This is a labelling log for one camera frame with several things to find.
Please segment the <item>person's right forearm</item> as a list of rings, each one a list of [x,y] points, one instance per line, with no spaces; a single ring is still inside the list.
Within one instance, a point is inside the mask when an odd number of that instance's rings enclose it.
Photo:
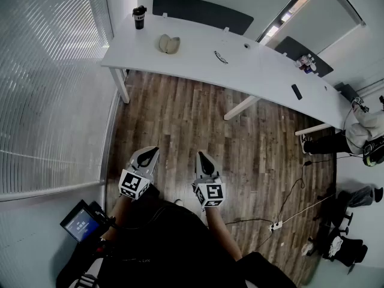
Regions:
[[[242,259],[242,253],[237,243],[228,231],[217,207],[205,209],[209,230],[220,245],[232,256],[235,261]]]

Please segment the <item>small dark desk divider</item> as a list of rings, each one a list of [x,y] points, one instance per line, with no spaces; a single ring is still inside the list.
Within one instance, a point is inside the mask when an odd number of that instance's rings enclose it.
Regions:
[[[335,85],[334,88],[350,103],[359,98],[358,93],[349,84],[341,82]]]

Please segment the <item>grey clothing bundle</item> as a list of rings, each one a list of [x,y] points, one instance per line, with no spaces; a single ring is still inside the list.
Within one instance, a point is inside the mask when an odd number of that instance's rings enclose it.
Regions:
[[[350,208],[370,206],[373,203],[373,196],[373,189],[370,186],[366,186],[350,193],[350,199],[347,206]]]

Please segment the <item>black tumbler cup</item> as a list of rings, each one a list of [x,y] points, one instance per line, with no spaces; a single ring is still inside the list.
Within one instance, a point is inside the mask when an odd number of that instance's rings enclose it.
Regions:
[[[136,29],[143,29],[146,11],[147,8],[143,5],[140,5],[133,9],[132,15],[134,18],[134,24]]]

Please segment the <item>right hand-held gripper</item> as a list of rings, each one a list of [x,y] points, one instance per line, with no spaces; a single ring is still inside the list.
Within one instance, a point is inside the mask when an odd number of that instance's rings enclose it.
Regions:
[[[210,155],[199,151],[196,154],[197,180],[192,183],[192,188],[202,209],[218,207],[226,199],[226,184],[220,177],[204,178],[206,175],[220,176],[220,168]]]

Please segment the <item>black bag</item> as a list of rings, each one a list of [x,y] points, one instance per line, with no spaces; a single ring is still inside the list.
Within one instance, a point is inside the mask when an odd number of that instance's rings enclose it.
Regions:
[[[361,263],[368,251],[368,247],[361,239],[349,239],[344,236],[331,238],[325,247],[322,257],[327,260],[338,260],[347,267]]]

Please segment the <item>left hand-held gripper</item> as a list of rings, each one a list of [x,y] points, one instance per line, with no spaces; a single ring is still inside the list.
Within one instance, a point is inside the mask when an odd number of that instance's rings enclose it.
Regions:
[[[158,157],[157,146],[135,151],[130,158],[130,164],[122,170],[118,183],[120,194],[138,200],[154,181],[153,172]]]

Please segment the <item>person's left forearm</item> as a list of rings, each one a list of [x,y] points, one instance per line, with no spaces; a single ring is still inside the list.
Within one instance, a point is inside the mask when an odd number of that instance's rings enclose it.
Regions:
[[[117,226],[123,227],[126,224],[128,213],[131,209],[131,203],[132,203],[132,198],[127,197],[125,195],[121,195],[117,199],[112,209],[112,212],[110,213],[111,216],[115,218],[115,224]],[[107,241],[114,241],[117,239],[118,234],[119,234],[119,229],[110,227],[108,231],[102,236],[102,238]]]

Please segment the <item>white window blinds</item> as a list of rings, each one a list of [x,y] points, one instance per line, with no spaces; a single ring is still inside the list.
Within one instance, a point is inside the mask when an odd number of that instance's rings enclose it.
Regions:
[[[0,0],[0,195],[99,180],[111,36],[106,0]]]

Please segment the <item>white desk leg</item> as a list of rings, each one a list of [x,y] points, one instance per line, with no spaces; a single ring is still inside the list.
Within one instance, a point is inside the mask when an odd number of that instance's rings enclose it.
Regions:
[[[329,125],[329,124],[319,124],[319,125],[316,125],[316,126],[313,126],[313,127],[310,127],[310,128],[305,128],[305,129],[302,129],[302,130],[298,130],[298,131],[295,132],[295,135],[296,136],[301,136],[303,134],[308,134],[308,133],[324,130],[324,129],[327,129],[327,128],[330,128],[330,127],[332,127],[332,126]]]
[[[255,96],[249,96],[247,97],[244,101],[239,103],[237,106],[235,106],[232,110],[228,111],[224,116],[223,119],[225,121],[228,121],[235,117],[236,115],[240,114],[243,112],[245,109],[249,108],[253,104],[257,103],[260,100],[259,97]]]
[[[109,71],[115,81],[115,85],[122,101],[125,104],[128,104],[130,102],[130,98],[128,96],[128,92],[124,84],[124,75],[122,73],[122,70],[116,68],[109,68]]]

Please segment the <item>short dark desk divider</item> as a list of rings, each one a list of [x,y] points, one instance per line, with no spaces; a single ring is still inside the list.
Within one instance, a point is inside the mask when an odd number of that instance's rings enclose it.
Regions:
[[[293,61],[298,60],[303,55],[310,54],[314,58],[315,65],[317,67],[316,71],[319,77],[324,77],[334,70],[318,55],[290,36],[285,37],[281,42],[279,42],[274,50],[281,54],[285,53],[286,56]]]

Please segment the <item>long dark desk divider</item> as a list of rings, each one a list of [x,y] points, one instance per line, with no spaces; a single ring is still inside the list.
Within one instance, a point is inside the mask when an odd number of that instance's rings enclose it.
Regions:
[[[196,22],[244,35],[254,18],[242,12],[203,0],[153,0],[152,13]]]

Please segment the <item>black display device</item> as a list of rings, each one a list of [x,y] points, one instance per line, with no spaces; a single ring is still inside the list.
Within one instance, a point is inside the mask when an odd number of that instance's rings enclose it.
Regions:
[[[105,225],[89,205],[81,200],[60,222],[60,226],[78,243],[102,236]]]

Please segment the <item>black office chair base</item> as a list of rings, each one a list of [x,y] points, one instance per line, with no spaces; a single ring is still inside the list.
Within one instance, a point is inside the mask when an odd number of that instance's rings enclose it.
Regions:
[[[341,233],[349,234],[349,225],[352,222],[353,213],[347,214],[347,208],[352,195],[346,191],[339,192],[335,198],[335,194],[325,196],[318,196],[318,201],[323,200],[321,203],[319,213],[313,218],[313,221],[321,219],[319,224],[319,230],[317,238],[326,237],[329,234],[331,225],[335,228],[339,228],[344,219],[348,219],[347,227],[344,230],[340,230]]]

